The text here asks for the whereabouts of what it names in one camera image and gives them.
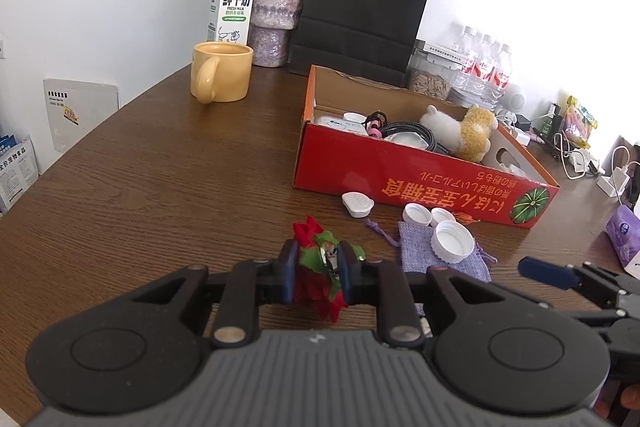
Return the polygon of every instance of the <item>small speaker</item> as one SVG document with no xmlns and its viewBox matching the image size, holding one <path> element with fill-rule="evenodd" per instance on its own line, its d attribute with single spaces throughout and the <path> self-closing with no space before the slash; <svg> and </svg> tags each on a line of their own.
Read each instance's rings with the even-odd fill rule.
<svg viewBox="0 0 640 427">
<path fill-rule="evenodd" d="M 527 103 L 527 94 L 516 84 L 507 84 L 498 103 L 509 112 L 519 113 Z"/>
</svg>

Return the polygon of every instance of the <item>plastic bag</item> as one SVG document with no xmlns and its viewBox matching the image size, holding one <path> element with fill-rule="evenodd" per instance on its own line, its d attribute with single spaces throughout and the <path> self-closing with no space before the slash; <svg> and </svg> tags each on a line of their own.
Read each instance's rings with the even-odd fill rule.
<svg viewBox="0 0 640 427">
<path fill-rule="evenodd" d="M 640 279 L 640 219 L 621 204 L 609 219 L 607 235 L 625 271 Z"/>
<path fill-rule="evenodd" d="M 598 122 L 574 96 L 566 99 L 566 113 L 562 120 L 562 131 L 573 145 L 581 149 L 588 149 L 587 143 L 591 129 L 598 127 Z"/>
</svg>

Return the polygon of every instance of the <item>mug handle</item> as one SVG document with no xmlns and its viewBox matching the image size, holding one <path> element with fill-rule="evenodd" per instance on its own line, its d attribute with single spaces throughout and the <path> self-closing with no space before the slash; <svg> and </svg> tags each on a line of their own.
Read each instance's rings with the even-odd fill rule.
<svg viewBox="0 0 640 427">
<path fill-rule="evenodd" d="M 216 91 L 213 89 L 213 80 L 220 63 L 220 57 L 208 58 L 200 67 L 196 77 L 196 98 L 200 103 L 211 103 Z"/>
</svg>

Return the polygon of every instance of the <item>plush toy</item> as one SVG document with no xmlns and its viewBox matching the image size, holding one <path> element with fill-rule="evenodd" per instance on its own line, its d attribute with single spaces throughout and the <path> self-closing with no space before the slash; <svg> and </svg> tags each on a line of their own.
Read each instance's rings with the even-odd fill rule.
<svg viewBox="0 0 640 427">
<path fill-rule="evenodd" d="M 462 160 L 479 163 L 491 147 L 489 137 L 498 128 L 498 121 L 488 109 L 473 105 L 462 122 L 438 111 L 433 105 L 420 118 L 438 143 Z"/>
</svg>

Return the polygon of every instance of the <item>milk carton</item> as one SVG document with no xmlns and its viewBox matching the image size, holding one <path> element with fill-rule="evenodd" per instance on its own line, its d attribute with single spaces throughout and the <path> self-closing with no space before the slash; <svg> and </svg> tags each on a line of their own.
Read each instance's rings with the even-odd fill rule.
<svg viewBox="0 0 640 427">
<path fill-rule="evenodd" d="M 211 0 L 207 41 L 246 44 L 254 0 Z"/>
</svg>

